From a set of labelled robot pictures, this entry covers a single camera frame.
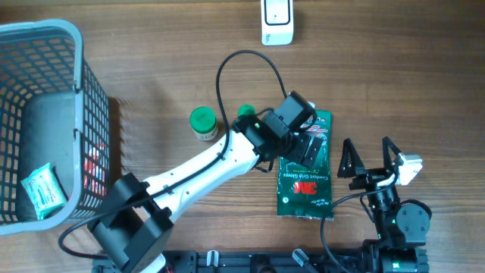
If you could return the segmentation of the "green 3M gloves packet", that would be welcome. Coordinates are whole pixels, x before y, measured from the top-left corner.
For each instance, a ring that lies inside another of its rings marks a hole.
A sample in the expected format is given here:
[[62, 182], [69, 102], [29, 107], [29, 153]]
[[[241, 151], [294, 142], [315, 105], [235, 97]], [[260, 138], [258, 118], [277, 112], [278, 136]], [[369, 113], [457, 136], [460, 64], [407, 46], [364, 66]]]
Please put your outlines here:
[[333, 218], [330, 172], [330, 111], [318, 110], [309, 133], [322, 140], [311, 168], [279, 159], [277, 214], [297, 218]]

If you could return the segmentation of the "red sauce bottle green cap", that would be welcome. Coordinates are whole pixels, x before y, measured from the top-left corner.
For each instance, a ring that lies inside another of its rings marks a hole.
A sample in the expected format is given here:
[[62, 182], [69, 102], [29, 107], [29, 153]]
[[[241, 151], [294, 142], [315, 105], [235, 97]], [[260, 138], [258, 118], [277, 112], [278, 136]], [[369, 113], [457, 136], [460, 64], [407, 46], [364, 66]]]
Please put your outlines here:
[[243, 104], [238, 108], [237, 114], [239, 117], [243, 115], [254, 115], [255, 108], [250, 104]]

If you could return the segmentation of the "green lid spice jar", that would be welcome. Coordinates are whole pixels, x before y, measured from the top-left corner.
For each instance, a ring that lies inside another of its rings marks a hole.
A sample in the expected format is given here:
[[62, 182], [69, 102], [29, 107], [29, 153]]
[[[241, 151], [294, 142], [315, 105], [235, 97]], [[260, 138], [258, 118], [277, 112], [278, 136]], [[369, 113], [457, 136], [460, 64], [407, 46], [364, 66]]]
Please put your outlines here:
[[217, 117], [209, 107], [202, 106], [194, 109], [189, 117], [189, 123], [199, 140], [209, 141], [217, 136]]

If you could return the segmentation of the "teal wet wipes packet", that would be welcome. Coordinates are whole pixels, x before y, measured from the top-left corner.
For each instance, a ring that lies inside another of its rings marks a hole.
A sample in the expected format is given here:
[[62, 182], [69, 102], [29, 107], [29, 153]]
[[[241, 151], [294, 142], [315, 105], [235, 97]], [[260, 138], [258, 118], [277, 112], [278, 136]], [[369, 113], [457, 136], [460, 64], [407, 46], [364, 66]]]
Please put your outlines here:
[[33, 171], [21, 181], [38, 220], [45, 219], [54, 210], [67, 205], [61, 185], [55, 176], [50, 163]]

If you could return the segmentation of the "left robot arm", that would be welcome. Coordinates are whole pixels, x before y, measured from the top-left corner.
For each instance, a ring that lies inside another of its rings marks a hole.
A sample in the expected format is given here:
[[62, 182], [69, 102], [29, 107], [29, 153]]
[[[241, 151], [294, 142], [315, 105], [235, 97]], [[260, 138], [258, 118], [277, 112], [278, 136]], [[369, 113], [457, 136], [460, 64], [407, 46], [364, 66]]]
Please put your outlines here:
[[179, 167], [143, 181], [131, 173], [118, 179], [88, 229], [119, 271], [160, 271], [175, 222], [197, 200], [279, 157], [311, 168], [321, 144], [309, 133], [317, 117], [297, 92], [277, 108], [241, 115], [226, 136]]

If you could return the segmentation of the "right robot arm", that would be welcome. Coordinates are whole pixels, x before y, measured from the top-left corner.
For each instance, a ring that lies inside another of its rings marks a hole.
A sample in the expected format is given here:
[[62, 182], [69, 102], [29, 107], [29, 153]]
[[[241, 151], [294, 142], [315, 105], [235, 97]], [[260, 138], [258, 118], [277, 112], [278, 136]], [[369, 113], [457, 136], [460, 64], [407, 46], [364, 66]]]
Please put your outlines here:
[[432, 211], [416, 199], [401, 200], [398, 186], [407, 186], [423, 168], [419, 155], [406, 155], [384, 137], [383, 167], [366, 168], [350, 139], [343, 142], [337, 176], [350, 178], [350, 190], [363, 190], [365, 211], [374, 223], [376, 240], [358, 250], [354, 272], [429, 272], [426, 244]]

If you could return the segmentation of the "grey plastic mesh basket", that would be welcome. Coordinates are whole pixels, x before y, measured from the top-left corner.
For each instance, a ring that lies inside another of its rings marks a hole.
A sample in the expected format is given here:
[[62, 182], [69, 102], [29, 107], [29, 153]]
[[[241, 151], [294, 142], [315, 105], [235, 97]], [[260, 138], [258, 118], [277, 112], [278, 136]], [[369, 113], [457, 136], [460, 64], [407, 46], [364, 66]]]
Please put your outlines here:
[[[37, 232], [92, 216], [105, 195], [83, 187], [85, 147], [106, 145], [109, 101], [83, 55], [83, 37], [66, 20], [1, 28], [1, 233]], [[50, 163], [67, 205], [38, 220], [21, 181]]]

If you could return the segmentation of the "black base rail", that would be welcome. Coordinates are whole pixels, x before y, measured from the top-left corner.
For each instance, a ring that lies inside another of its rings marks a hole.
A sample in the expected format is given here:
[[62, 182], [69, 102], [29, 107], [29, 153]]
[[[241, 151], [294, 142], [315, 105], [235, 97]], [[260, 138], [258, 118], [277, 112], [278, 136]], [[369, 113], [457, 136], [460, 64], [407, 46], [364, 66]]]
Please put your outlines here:
[[417, 250], [383, 250], [380, 252], [359, 249], [338, 249], [335, 264], [326, 253], [293, 252], [266, 253], [207, 253], [196, 251], [167, 251], [167, 264], [162, 272], [430, 272], [427, 252]]

